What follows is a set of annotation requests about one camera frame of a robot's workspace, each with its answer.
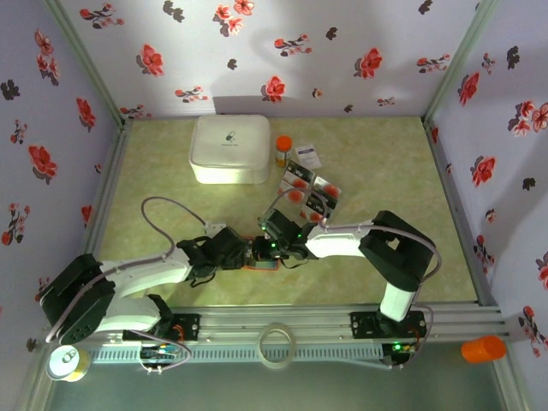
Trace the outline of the white paper sachet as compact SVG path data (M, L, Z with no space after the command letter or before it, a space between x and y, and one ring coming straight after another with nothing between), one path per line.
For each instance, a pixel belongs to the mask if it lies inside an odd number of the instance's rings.
M316 170L322 167L318 152L313 144L297 146L295 153L299 164L310 169Z

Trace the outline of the green circuit board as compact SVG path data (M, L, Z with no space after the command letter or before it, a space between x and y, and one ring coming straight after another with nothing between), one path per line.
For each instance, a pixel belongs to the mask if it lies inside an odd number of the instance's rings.
M381 362L391 370L402 370L414 358L416 349L416 342L383 343Z
M139 352L139 362L148 374L161 374L175 365L180 353L180 349L166 344L143 347Z

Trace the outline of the yellow drink can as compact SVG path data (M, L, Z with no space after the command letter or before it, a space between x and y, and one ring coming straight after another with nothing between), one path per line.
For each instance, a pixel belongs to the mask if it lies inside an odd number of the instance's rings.
M91 363L88 351L63 345L51 353L46 374L53 381L77 382L86 375Z

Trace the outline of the orange-lid pill bottle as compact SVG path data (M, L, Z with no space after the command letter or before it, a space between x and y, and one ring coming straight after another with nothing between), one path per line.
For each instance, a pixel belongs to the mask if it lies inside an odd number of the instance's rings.
M290 158L293 141L288 135L280 135L276 139L276 164L284 168Z

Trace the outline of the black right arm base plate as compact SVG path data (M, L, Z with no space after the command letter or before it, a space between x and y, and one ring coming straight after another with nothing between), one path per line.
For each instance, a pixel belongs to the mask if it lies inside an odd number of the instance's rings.
M422 311L410 311L401 321L390 319L380 311L352 312L349 318L354 339L422 338L427 331Z

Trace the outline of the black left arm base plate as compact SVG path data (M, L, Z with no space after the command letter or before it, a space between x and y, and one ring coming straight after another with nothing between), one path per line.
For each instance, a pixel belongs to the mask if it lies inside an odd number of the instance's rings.
M162 340L179 343L195 342L200 332L200 316L197 313L176 313L167 319L160 319L150 329L144 331L145 336L134 331L124 331L123 341L153 341L151 336Z

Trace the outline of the aluminium side rail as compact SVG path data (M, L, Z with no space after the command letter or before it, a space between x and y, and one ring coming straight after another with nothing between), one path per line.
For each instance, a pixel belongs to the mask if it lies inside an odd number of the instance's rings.
M450 209L450 215L456 229L462 254L474 286L477 303L480 306L497 307L497 301L491 293L490 285L483 273L480 260L473 251L476 240L473 236L473 231L470 229L465 207L460 198L455 179L453 178L454 173L449 174L445 170L445 166L449 164L449 161L445 155L443 144L440 138L438 138L437 143L434 142L430 123L424 117L421 117L420 120L422 121L422 126L428 139L433 160L443 186L444 195Z
M98 256L100 252L132 125L131 121L125 122L115 134L108 158L104 162L92 213L85 229L82 248L84 253Z

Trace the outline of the clear tape roll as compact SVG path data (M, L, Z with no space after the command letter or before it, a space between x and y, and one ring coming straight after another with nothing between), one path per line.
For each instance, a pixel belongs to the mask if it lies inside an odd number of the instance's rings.
M288 353L281 361L269 360L266 356L265 349L263 348L265 339L272 333L279 333L283 335L289 344ZM296 337L293 331L287 326L279 322L273 322L268 324L260 333L257 340L256 352L259 361L267 368L271 370L282 370L286 368L296 355Z

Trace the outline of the black credit card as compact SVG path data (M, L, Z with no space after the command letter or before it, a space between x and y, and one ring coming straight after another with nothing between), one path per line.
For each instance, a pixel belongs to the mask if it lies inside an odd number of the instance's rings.
M330 215L332 212L332 209L329 206L324 207L321 199L315 197L309 197L305 203L305 207L309 212L315 212L319 215L323 215L324 213L326 215Z
M288 162L286 170L294 176L297 176L307 182L311 182L315 177L315 173L312 170L296 163L293 160Z
M315 198L320 204L325 204L329 208L335 208L337 205L337 198L330 195L323 189L314 189L311 192L311 196Z

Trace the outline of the red card holder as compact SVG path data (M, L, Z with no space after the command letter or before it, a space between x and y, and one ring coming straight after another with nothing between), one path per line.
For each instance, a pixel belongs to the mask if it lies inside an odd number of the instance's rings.
M244 268L242 267L243 270L248 270L248 271L265 271L265 272L270 272L270 271L277 271L280 267L280 262L270 262L269 260L267 260L266 262L258 262L256 260L256 267L255 268Z

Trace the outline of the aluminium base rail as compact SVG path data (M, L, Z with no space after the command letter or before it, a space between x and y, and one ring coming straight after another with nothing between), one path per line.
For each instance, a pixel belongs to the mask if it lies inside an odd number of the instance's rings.
M505 339L508 327L497 307L477 304L435 304L432 307L414 307L422 311L426 320L426 335L422 338L354 339L349 315L352 312L375 311L372 305L333 307L188 307L170 309L173 314L197 313L200 332L194 343L208 342L220 345L254 343L259 333L270 323L287 325L300 344L304 343L415 343L466 342L477 337L495 335ZM117 342L124 331L104 331L98 334Z

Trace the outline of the white medicine box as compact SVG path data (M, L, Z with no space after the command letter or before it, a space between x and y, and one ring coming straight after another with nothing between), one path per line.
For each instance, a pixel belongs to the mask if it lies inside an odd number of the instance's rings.
M260 184L270 174L271 128L261 115L206 115L196 120L188 153L201 184Z

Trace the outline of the orange plastic cup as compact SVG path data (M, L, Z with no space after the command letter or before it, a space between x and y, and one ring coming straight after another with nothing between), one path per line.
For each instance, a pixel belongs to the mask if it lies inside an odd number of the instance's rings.
M484 336L461 346L462 358L472 364L500 360L506 353L505 343L496 336Z

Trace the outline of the aluminium frame post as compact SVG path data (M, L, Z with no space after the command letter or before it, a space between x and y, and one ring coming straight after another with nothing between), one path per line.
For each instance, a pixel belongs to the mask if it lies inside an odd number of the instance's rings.
M474 17L471 20L462 41L458 45L454 56L451 58L450 65L436 89L431 102L427 106L426 113L421 117L424 129L431 127L434 115L441 106L444 96L448 93L452 81L460 73L468 56L474 49L475 44L479 41L485 27L501 2L502 0L478 0L478 6L474 12Z
M116 107L115 101L112 98L108 87L106 86L104 79L100 75L98 68L92 60L84 42L78 34L74 24L69 18L69 15L65 8L62 6L60 0L39 0L48 12L51 14L53 20L59 26L64 38L67 40L71 51L85 71L88 79L98 92L100 98L105 103L111 117L114 119L119 130L124 130L126 121L122 118L119 110Z

